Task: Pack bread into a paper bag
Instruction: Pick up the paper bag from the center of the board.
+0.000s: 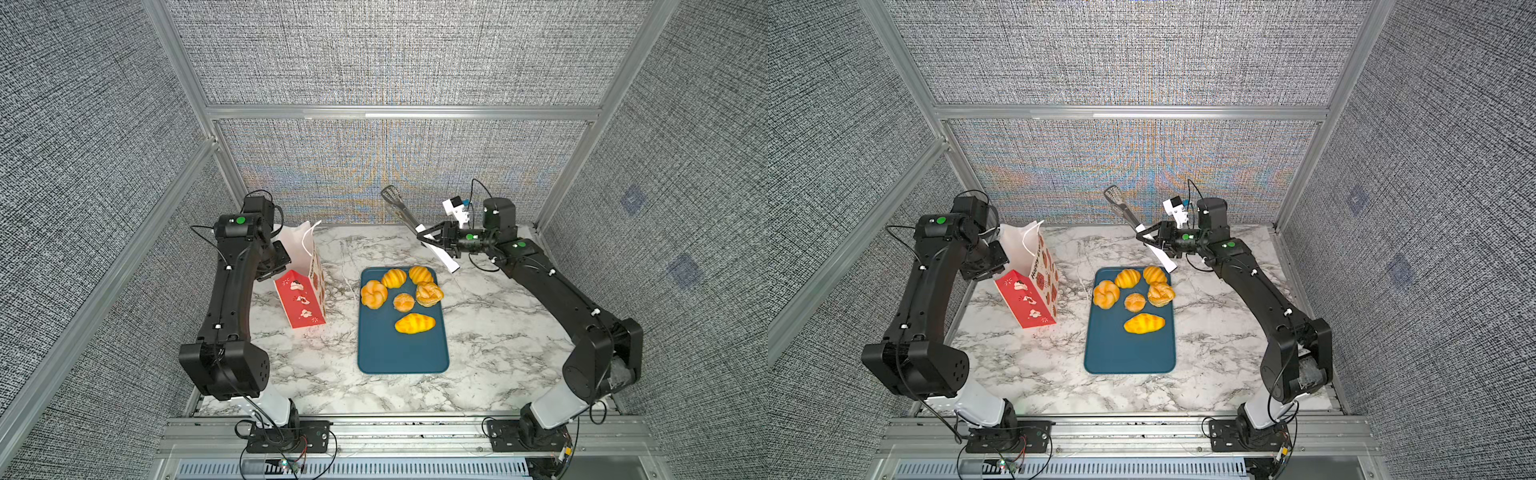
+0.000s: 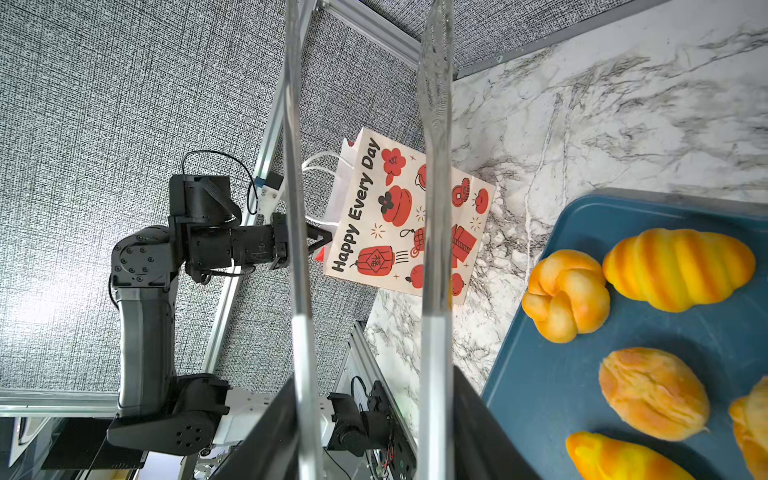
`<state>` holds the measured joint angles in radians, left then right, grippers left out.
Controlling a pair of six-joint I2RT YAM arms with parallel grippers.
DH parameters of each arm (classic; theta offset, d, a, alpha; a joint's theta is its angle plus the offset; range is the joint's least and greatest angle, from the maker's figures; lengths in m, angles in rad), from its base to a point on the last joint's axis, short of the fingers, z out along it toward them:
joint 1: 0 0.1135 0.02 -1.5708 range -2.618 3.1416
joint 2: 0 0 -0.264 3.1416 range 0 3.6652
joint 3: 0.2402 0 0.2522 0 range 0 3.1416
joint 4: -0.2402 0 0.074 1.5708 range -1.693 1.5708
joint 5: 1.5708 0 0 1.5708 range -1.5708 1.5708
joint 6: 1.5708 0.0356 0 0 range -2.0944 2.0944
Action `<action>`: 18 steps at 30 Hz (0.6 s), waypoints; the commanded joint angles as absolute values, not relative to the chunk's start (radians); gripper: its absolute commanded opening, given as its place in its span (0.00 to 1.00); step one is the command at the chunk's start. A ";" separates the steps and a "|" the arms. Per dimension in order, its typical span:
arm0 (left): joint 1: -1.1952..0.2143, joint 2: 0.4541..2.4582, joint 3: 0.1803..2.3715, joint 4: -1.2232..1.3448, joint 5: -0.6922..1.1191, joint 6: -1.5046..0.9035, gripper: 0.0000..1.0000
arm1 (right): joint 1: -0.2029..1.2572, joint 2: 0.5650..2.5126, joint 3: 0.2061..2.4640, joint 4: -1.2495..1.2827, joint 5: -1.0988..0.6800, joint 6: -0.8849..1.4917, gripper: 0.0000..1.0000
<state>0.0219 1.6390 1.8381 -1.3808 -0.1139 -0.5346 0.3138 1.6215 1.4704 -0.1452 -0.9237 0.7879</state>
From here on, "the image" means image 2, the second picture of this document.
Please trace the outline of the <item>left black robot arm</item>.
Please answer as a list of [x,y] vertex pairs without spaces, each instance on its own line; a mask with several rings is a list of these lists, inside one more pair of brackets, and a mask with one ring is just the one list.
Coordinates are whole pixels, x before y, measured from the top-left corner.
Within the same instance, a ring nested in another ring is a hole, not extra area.
[[228,382],[208,373],[175,369],[175,302],[186,272],[205,285],[239,277],[259,264],[289,263],[283,214],[265,226],[245,226],[227,176],[188,175],[169,181],[165,225],[146,227],[119,241],[111,256],[110,297],[121,318],[121,370],[117,417],[107,441],[117,447],[176,456],[213,443]]

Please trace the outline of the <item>red white paper gift bag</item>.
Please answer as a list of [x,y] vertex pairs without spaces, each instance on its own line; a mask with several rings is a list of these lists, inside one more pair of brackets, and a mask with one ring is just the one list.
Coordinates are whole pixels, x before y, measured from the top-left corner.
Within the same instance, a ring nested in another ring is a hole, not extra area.
[[[325,275],[419,296],[424,287],[427,166],[423,153],[370,128],[342,146],[322,225],[333,233],[319,260]],[[464,303],[480,251],[492,184],[454,169],[451,292]]]

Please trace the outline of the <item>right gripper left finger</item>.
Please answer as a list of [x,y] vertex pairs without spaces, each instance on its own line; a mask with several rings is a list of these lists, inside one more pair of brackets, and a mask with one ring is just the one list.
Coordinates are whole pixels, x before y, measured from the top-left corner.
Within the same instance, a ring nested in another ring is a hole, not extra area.
[[217,446],[232,446],[213,479],[297,479],[298,422],[294,379],[270,397],[240,388],[226,397],[228,414],[214,436]]

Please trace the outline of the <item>small round crusty bun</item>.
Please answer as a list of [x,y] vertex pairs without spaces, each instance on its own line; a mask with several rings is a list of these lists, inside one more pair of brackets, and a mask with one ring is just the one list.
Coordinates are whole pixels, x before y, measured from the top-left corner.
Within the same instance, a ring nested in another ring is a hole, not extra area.
[[602,360],[598,379],[621,420],[648,436],[679,442],[707,429],[705,387],[673,354],[643,347],[617,350]]

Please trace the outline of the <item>flaky braided pastry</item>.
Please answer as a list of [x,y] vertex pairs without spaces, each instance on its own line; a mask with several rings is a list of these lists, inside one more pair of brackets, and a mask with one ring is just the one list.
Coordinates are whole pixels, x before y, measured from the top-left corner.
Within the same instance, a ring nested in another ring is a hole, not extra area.
[[767,478],[767,376],[731,403],[733,433],[753,479]]

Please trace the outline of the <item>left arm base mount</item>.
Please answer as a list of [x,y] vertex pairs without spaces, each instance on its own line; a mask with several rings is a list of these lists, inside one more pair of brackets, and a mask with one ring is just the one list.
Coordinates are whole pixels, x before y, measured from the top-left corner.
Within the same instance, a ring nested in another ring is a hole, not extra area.
[[352,392],[331,393],[330,437],[325,450],[347,452],[365,461],[371,479],[414,479],[416,452],[410,434],[399,419],[394,402],[380,380],[363,391],[360,401]]

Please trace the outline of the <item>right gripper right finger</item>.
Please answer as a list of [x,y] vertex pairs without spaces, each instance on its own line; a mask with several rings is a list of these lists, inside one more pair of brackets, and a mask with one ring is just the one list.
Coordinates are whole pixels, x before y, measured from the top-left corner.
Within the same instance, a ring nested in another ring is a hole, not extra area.
[[481,397],[453,367],[453,436],[456,479],[539,479]]

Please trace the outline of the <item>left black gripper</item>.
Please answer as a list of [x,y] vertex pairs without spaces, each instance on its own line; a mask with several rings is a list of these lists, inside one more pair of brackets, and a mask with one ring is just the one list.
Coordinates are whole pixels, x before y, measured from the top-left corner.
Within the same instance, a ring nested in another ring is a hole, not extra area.
[[[307,237],[313,240],[308,253],[314,255],[333,240],[332,233],[310,223]],[[289,265],[287,216],[273,213],[266,225],[238,227],[231,231],[232,260],[235,266],[269,264],[271,269]]]

